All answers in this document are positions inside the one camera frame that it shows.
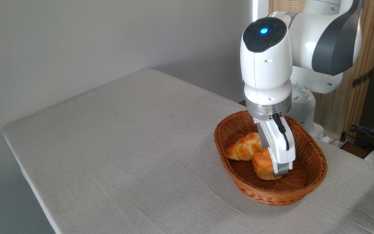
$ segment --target table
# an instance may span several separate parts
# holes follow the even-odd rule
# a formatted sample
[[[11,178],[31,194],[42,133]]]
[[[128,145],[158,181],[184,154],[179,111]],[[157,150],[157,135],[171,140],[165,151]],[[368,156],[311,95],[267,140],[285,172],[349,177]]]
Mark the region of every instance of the table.
[[[374,165],[325,142],[324,182],[257,203],[213,141],[245,107],[144,70],[3,128],[56,233],[374,233]]]

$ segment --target bread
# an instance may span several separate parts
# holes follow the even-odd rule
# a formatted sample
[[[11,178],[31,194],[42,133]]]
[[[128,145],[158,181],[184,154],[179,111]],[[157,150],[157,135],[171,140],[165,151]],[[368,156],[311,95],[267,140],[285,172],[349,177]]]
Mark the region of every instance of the bread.
[[[255,153],[252,157],[252,164],[256,175],[264,180],[276,180],[282,177],[273,175],[272,160],[269,155],[269,151]]]
[[[255,153],[262,152],[261,138],[256,132],[249,133],[246,137],[240,138],[236,144],[230,146],[226,155],[233,160],[252,160]]]

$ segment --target blue light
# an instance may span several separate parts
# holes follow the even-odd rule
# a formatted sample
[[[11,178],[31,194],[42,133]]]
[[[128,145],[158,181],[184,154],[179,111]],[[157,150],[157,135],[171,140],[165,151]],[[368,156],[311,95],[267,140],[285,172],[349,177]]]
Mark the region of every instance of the blue light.
[[[260,32],[261,34],[265,34],[268,32],[268,28],[262,28]]]

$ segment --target brown wicker basket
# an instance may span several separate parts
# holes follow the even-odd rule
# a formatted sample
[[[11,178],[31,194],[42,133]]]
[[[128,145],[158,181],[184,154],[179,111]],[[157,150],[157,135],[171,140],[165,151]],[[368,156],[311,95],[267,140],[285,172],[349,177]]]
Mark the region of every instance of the brown wicker basket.
[[[317,188],[327,173],[322,150],[294,119],[285,117],[295,140],[293,169],[278,180],[263,180],[254,172],[252,161],[228,159],[226,150],[241,137],[258,132],[252,116],[239,111],[223,119],[214,130],[221,161],[240,191],[254,201],[270,205],[295,203]]]

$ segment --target wooden cabinet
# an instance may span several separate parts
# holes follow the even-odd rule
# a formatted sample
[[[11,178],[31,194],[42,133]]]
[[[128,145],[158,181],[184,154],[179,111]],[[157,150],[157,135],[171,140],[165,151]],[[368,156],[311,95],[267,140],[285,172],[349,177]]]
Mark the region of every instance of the wooden cabinet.
[[[305,0],[273,0],[270,11],[302,12]],[[340,135],[359,124],[368,82],[374,65],[374,0],[365,0],[362,11],[362,49],[353,67],[344,72],[340,86],[329,94],[314,93],[314,121]]]

